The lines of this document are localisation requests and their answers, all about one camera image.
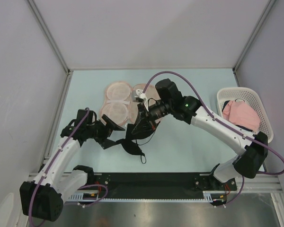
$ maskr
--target folded garment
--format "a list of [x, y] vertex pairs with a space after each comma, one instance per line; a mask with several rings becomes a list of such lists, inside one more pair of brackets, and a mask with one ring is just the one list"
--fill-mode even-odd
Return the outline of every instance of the folded garment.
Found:
[[261, 120], [257, 112], [245, 102], [228, 101], [223, 108], [223, 118], [237, 126], [258, 131]]

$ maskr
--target white wall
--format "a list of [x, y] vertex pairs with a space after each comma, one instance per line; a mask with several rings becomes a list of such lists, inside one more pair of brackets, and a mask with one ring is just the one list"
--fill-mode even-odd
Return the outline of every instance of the white wall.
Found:
[[0, 203], [38, 168], [65, 77], [26, 2], [0, 1]]
[[[284, 0], [277, 2], [239, 68], [239, 83], [260, 95], [275, 134], [271, 146], [284, 156]], [[274, 155], [268, 158], [269, 170], [283, 168]], [[284, 175], [279, 179], [284, 191]]]
[[233, 68], [268, 0], [35, 0], [73, 69]]

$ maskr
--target white laundry basket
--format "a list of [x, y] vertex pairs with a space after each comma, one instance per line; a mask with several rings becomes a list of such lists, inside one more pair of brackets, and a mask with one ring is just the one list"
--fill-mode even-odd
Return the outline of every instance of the white laundry basket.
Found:
[[265, 133], [268, 137], [268, 143], [273, 140], [274, 132], [271, 128], [268, 116], [262, 104], [262, 101], [259, 95], [254, 91], [247, 87], [227, 87], [221, 89], [217, 93], [217, 105], [219, 110], [219, 115], [222, 115], [222, 109], [225, 101], [228, 100], [236, 100], [242, 99], [251, 106], [258, 114], [261, 119], [260, 128], [259, 130]]

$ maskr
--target pink towel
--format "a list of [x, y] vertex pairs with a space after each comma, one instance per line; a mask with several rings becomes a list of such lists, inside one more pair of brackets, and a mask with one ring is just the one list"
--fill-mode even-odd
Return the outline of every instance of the pink towel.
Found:
[[258, 131], [261, 123], [257, 112], [245, 102], [229, 101], [223, 109], [223, 118], [252, 131]]

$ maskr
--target gray wall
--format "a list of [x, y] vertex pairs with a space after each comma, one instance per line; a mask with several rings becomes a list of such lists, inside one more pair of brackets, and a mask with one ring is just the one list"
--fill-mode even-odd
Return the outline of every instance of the gray wall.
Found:
[[[284, 156], [284, 0], [277, 2], [238, 72], [239, 84], [261, 97], [274, 130], [271, 146]], [[283, 168], [270, 154], [270, 171]], [[284, 175], [279, 176], [284, 190]]]
[[0, 1], [0, 203], [38, 168], [65, 74], [24, 0]]

